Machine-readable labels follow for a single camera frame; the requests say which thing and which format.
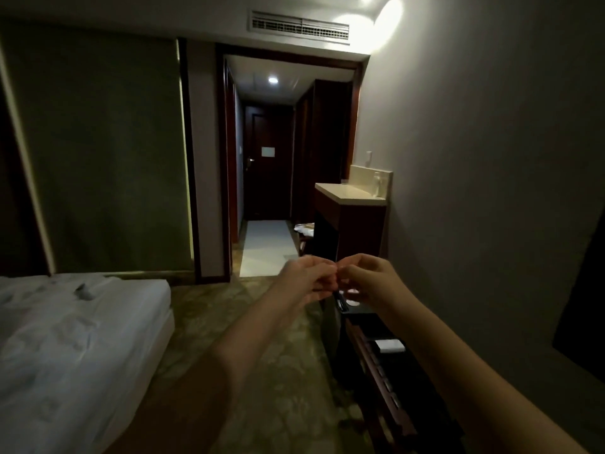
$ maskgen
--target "air conditioning vent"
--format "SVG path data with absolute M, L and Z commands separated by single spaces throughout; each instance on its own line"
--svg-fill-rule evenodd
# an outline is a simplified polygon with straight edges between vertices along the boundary
M 263 33 L 349 44 L 349 26 L 289 15 L 251 11 L 249 29 Z

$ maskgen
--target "doorway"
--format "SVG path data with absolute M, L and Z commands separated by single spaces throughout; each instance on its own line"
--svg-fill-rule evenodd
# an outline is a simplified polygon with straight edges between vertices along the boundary
M 313 221 L 314 184 L 348 178 L 363 64 L 226 45 L 216 54 L 227 256 L 239 275 L 253 242 L 256 268 L 276 275 L 299 254 L 293 225 Z

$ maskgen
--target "countertop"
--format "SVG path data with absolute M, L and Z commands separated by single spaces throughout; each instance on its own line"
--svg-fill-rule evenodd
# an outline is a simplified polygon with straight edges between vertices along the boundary
M 350 184 L 315 183 L 315 189 L 340 205 L 387 205 L 386 199 L 373 197 L 369 192 L 355 188 Z

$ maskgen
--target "bed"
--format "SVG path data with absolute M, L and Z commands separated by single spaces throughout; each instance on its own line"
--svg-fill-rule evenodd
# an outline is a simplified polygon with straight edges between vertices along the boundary
M 101 453 L 173 331 L 164 280 L 0 277 L 0 452 Z

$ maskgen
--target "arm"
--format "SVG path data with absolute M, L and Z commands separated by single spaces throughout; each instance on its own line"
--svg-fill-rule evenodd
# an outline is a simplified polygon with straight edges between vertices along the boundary
M 474 353 L 404 285 L 384 259 L 338 262 L 347 298 L 371 305 L 402 338 L 458 422 L 483 452 L 585 453 L 567 433 Z
M 289 261 L 271 288 L 213 343 L 175 385 L 137 412 L 108 454 L 207 452 L 255 363 L 305 304 L 337 289 L 336 264 Z

